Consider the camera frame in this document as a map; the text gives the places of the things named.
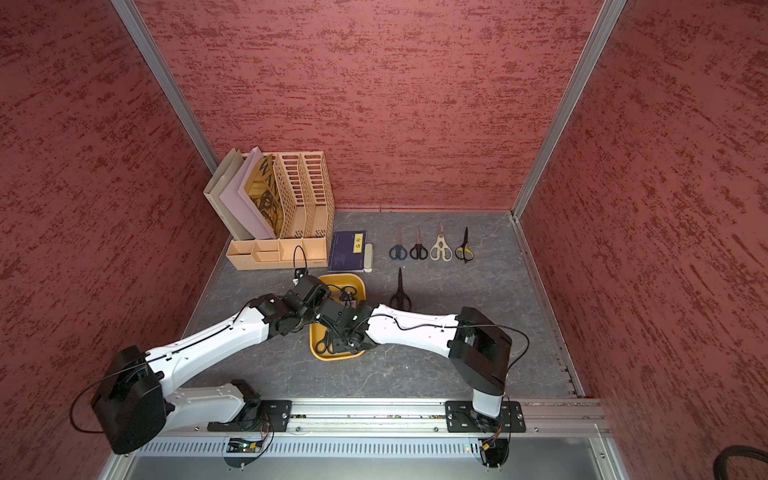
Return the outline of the yellow storage tray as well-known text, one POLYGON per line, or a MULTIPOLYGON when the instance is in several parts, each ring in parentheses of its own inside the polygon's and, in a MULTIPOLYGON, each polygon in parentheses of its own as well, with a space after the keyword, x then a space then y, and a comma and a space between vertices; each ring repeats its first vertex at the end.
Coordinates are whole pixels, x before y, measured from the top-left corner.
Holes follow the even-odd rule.
MULTIPOLYGON (((341 303, 338 300, 339 288, 347 285, 354 286, 358 291, 357 301, 353 303, 351 306, 356 306, 357 304, 366 300, 367 294, 366 294, 366 288, 365 288, 364 282, 359 276, 355 274, 351 274, 351 273, 327 274, 327 275, 321 276, 320 280, 329 286, 331 290, 331 298, 337 303, 341 303)), ((321 324, 312 324, 310 326, 310 330, 309 330, 310 350, 311 350, 311 353, 318 360, 321 360, 321 361, 348 360, 348 359, 354 359, 354 358, 360 357, 365 353, 364 350, 361 350, 358 352, 336 352, 333 346, 329 347, 328 344, 326 343, 326 341, 329 339, 330 339, 330 333, 324 326, 322 326, 321 324)))

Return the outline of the all black scissors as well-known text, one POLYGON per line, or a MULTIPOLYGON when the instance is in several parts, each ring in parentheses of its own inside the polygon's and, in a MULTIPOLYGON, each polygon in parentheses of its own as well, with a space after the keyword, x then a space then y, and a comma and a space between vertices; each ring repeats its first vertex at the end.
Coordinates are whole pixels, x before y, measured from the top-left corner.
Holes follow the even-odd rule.
POLYGON ((396 310, 407 312, 410 312, 412 309, 411 299, 404 291, 402 268, 398 269, 397 290, 390 298, 389 306, 396 310))

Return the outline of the dark blue handled scissors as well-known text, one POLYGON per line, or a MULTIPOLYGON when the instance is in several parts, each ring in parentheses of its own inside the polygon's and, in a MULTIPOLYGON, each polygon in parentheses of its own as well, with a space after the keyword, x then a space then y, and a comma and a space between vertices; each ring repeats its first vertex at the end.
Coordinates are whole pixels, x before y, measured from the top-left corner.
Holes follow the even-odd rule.
POLYGON ((408 258, 408 251, 403 246, 401 229, 397 230, 395 244, 389 250, 389 258, 397 261, 403 261, 408 258))

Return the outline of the black red handled scissors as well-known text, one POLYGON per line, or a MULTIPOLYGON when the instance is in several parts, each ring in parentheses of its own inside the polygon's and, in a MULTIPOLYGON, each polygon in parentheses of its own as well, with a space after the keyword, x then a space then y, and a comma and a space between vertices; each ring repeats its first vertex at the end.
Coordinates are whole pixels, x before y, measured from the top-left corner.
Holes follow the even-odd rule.
POLYGON ((429 257, 429 252, 423 245, 421 230, 416 227, 416 240, 414 246, 409 250, 409 256, 413 260, 423 261, 429 257))

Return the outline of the cream handled kitchen scissors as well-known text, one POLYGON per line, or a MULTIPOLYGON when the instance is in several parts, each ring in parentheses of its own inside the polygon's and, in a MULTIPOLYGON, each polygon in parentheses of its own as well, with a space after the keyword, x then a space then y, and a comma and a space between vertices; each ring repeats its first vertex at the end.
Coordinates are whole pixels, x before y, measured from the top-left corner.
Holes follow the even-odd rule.
POLYGON ((430 249, 429 256, 433 261, 442 260, 448 262, 453 258, 453 250, 447 244, 442 223, 438 224, 436 241, 430 249))

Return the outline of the yellow black handled scissors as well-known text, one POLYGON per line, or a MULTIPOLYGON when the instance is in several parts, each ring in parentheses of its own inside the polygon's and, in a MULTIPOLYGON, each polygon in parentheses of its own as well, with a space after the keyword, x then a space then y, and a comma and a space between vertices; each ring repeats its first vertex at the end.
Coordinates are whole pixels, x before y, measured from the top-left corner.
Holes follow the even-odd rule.
POLYGON ((454 251, 455 257, 458 260, 463 261, 464 263, 468 263, 474 259, 474 252, 470 249, 468 240, 469 240, 469 232, 468 232, 468 228, 465 228, 464 234, 463 234, 463 241, 454 251))

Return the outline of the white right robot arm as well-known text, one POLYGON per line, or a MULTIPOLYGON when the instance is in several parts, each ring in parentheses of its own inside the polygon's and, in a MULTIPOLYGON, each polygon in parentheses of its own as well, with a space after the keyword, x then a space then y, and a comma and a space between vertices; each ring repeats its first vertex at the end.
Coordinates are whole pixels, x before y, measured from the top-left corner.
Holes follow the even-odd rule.
POLYGON ((500 415, 512 340, 479 310, 464 307, 458 314, 428 315, 383 304, 351 307, 325 300, 313 318, 330 331, 336 351, 394 344, 449 359, 473 389, 473 410, 488 418, 500 415))

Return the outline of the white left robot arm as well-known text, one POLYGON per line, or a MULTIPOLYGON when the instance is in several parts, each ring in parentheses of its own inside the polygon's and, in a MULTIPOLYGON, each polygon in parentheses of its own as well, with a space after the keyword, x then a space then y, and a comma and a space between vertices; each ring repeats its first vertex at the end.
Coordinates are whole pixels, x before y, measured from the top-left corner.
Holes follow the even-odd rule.
POLYGON ((260 395, 246 381, 207 388, 185 384, 241 350, 294 332, 315 318, 323 300, 322 293, 306 299, 263 295, 185 339, 149 351, 119 351, 90 401, 111 450, 128 454, 164 431, 202 424, 213 431, 273 430, 260 395))

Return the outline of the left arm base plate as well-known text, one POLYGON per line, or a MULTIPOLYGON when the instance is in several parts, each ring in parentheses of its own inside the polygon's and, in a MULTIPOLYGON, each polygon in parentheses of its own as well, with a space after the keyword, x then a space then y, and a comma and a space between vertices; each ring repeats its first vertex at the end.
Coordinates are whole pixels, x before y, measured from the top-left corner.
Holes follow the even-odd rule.
POLYGON ((247 402, 234 420, 210 422, 209 432, 282 433, 287 430, 293 402, 290 400, 261 400, 259 404, 247 402))

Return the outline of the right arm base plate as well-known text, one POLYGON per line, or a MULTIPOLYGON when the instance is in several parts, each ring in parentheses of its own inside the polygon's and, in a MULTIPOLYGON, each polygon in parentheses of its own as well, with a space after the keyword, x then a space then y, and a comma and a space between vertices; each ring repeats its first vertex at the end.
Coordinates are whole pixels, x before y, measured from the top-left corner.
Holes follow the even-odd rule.
POLYGON ((471 401, 446 401, 445 416, 450 433, 525 433, 526 424, 519 402, 503 400, 497 417, 478 413, 471 401))

